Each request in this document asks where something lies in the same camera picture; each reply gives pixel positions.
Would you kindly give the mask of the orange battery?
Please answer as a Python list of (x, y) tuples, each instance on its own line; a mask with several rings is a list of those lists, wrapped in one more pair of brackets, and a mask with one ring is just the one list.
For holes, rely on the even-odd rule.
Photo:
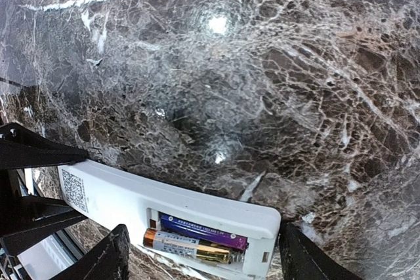
[(244, 252), (223, 245), (153, 229), (146, 230), (143, 246), (169, 254), (220, 264), (242, 263), (245, 259)]

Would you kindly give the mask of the blue battery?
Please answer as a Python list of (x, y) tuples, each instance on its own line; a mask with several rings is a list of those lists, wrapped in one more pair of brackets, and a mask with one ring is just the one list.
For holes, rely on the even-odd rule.
[(247, 249), (248, 240), (244, 236), (202, 226), (169, 214), (160, 214), (159, 218), (161, 227), (167, 230), (183, 234), (188, 237), (203, 239), (205, 241), (220, 244), (235, 250), (245, 251)]

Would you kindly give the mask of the black front rail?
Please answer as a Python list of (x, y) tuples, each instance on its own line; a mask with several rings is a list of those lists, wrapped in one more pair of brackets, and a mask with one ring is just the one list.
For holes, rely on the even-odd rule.
[(68, 230), (60, 230), (52, 235), (64, 251), (64, 254), (76, 262), (86, 254), (86, 250), (78, 243)]

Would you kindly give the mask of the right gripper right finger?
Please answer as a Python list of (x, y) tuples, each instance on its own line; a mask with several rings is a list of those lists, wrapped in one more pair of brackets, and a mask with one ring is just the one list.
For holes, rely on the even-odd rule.
[(332, 260), (292, 222), (281, 223), (278, 246), (284, 279), (359, 279)]

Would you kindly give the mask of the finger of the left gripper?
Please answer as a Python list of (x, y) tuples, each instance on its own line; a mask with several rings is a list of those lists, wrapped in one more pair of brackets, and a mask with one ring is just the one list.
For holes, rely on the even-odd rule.
[(32, 247), (87, 217), (65, 201), (25, 196), (1, 202), (1, 246)]
[(72, 165), (89, 158), (86, 150), (50, 141), (19, 125), (1, 126), (1, 169)]

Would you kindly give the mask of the white remote control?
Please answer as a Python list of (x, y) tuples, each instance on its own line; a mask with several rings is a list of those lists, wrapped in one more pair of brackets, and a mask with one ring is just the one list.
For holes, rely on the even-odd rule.
[[(281, 215), (269, 207), (215, 197), (137, 176), (91, 160), (58, 167), (64, 200), (92, 221), (112, 230), (126, 225), (131, 244), (159, 262), (196, 279), (265, 279), (280, 230)], [(238, 262), (216, 264), (147, 249), (148, 228), (161, 214), (247, 238)]]

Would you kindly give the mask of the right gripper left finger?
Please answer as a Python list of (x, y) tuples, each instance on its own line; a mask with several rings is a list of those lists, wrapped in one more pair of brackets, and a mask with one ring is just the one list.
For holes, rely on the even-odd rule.
[(127, 226), (119, 224), (82, 259), (51, 280), (128, 279), (129, 245)]

